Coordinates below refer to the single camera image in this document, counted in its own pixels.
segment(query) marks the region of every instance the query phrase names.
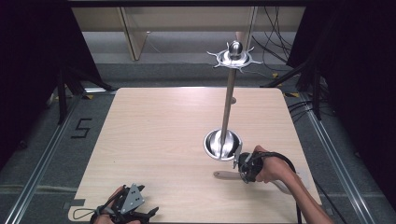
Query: metal star-shaped top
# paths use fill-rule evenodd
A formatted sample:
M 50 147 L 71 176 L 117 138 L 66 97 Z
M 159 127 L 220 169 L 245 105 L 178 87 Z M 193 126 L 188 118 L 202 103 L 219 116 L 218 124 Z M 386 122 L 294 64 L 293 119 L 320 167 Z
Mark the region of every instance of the metal star-shaped top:
M 218 60 L 218 64 L 214 67 L 228 67 L 239 69 L 241 73 L 243 71 L 241 68 L 250 65 L 251 63 L 260 63 L 253 61 L 249 52 L 251 52 L 254 48 L 251 48 L 248 51 L 242 50 L 242 44 L 240 42 L 234 41 L 231 45 L 227 43 L 228 49 L 221 51 L 220 53 L 210 53 L 210 55 L 216 56 L 216 60 Z

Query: floor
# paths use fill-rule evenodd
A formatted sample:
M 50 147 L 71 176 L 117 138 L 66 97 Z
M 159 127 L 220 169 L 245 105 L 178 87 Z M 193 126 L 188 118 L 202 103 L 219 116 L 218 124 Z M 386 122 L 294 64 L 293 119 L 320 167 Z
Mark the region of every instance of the floor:
M 282 33 L 291 44 L 294 35 Z M 84 36 L 102 79 L 116 87 L 225 86 L 227 70 L 214 69 L 217 62 L 206 52 L 220 52 L 226 49 L 227 42 L 235 39 L 234 33 L 148 33 L 139 61 L 132 62 L 123 33 L 84 33 Z M 266 42 L 263 33 L 254 36 L 262 44 Z M 244 73 L 238 73 L 236 86 L 259 88 L 290 70 L 273 55 L 262 54 L 254 41 L 252 47 L 253 59 L 265 64 L 253 64 Z M 267 47 L 286 58 L 284 50 L 277 45 L 269 43 Z M 335 223 L 394 223 L 395 211 L 355 154 L 332 111 L 325 80 L 322 80 L 320 103 L 322 121 L 316 120 L 311 105 L 305 103 L 310 92 L 295 90 L 297 80 L 298 76 L 293 77 L 278 88 L 285 93 L 312 175 L 325 191 L 319 192 L 325 211 Z M 86 88 L 95 87 L 91 83 L 83 84 Z M 70 113 L 66 122 L 57 124 L 59 108 L 54 98 L 27 137 L 28 147 L 16 151 L 0 173 L 2 211 L 15 212 L 19 207 L 14 205 L 25 200 L 19 211 L 20 223 L 71 223 L 67 218 L 68 207 L 114 93 L 90 93 L 82 98 L 69 93 L 69 96 Z M 84 132 L 78 127 L 89 130 L 86 137 L 82 137 Z M 362 212 L 360 206 L 367 209 Z M 0 214 L 0 220 L 7 217 L 7 212 Z

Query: wooden table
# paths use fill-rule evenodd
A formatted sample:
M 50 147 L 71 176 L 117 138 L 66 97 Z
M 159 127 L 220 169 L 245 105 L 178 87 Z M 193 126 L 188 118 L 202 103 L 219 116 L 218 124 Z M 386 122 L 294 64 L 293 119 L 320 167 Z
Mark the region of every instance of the wooden table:
M 78 208 L 104 204 L 120 185 L 145 185 L 146 203 L 159 206 L 152 222 L 295 223 L 295 201 L 273 184 L 219 180 L 235 171 L 232 161 L 206 155 L 204 138 L 220 128 L 225 88 L 120 89 L 108 112 L 75 199 Z M 278 89 L 235 88 L 229 129 L 243 141 L 284 154 L 307 174 L 305 184 L 320 203 L 285 100 Z

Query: human hand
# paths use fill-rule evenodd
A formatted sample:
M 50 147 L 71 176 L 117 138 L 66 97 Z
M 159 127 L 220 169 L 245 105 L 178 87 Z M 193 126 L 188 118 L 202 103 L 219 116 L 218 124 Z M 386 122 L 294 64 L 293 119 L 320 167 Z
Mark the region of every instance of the human hand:
M 123 189 L 123 186 L 120 186 L 114 193 L 108 198 L 112 198 L 114 195 L 116 195 L 118 192 L 120 192 Z M 113 205 L 114 200 L 110 202 L 110 204 L 107 207 L 110 207 Z M 97 219 L 93 222 L 93 224 L 114 224 L 114 222 L 111 220 L 110 216 L 108 214 L 103 214 L 97 217 Z M 127 224 L 140 224 L 140 221 L 130 221 Z
M 263 147 L 256 146 L 255 152 L 267 152 Z M 293 175 L 287 163 L 277 157 L 262 158 L 262 170 L 256 175 L 256 181 L 268 183 L 275 180 L 285 182 L 285 179 Z

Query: metal disc base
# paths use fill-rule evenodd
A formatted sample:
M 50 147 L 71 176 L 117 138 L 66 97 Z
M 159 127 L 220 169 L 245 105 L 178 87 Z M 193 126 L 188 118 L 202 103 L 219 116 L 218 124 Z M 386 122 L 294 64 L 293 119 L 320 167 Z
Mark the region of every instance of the metal disc base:
M 220 137 L 220 129 L 209 133 L 204 140 L 205 152 L 215 160 L 230 161 L 233 159 L 235 151 L 242 146 L 242 140 L 236 133 L 227 130 L 224 145 L 222 146 Z

